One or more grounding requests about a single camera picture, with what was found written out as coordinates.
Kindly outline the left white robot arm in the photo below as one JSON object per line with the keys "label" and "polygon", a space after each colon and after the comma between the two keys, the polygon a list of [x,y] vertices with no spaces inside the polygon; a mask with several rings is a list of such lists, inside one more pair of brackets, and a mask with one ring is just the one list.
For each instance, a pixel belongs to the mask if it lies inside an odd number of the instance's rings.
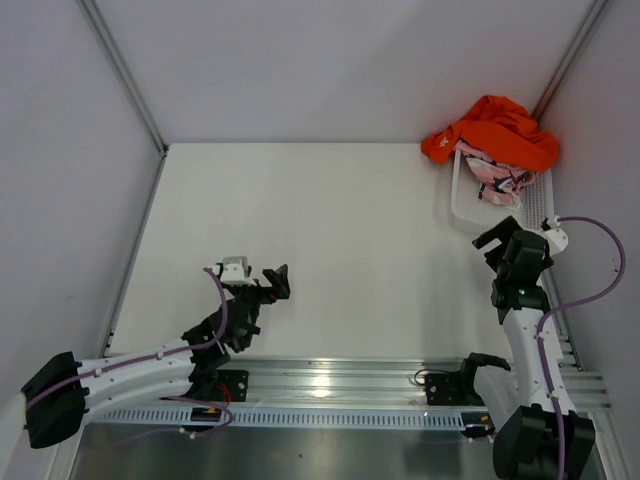
{"label": "left white robot arm", "polygon": [[33,449],[57,445],[91,420],[151,400],[207,401],[218,370],[261,332],[260,309],[289,299],[287,265],[265,269],[262,285],[243,257],[228,257],[205,273],[220,305],[178,339],[144,352],[79,360],[70,351],[49,359],[21,389],[24,428]]}

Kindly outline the orange shorts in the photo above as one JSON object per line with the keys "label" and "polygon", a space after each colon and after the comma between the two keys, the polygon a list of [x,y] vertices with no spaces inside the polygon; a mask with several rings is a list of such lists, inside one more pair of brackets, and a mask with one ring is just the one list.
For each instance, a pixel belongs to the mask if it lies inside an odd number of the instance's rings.
{"label": "orange shorts", "polygon": [[424,155],[444,164],[463,141],[502,164],[533,172],[550,169],[559,157],[555,136],[539,128],[521,105],[504,96],[485,95],[460,119],[421,141]]}

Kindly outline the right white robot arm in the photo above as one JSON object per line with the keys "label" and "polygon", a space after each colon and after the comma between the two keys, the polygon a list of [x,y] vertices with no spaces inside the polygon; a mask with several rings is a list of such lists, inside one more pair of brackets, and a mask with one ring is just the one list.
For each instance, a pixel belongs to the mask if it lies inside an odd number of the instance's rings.
{"label": "right white robot arm", "polygon": [[[487,248],[496,241],[494,248]],[[593,422],[578,414],[553,351],[558,337],[549,317],[541,274],[553,264],[546,234],[507,217],[472,242],[487,249],[495,274],[491,303],[512,359],[469,356],[456,380],[458,395],[483,402],[495,428],[493,467],[500,479],[578,479],[595,445]]]}

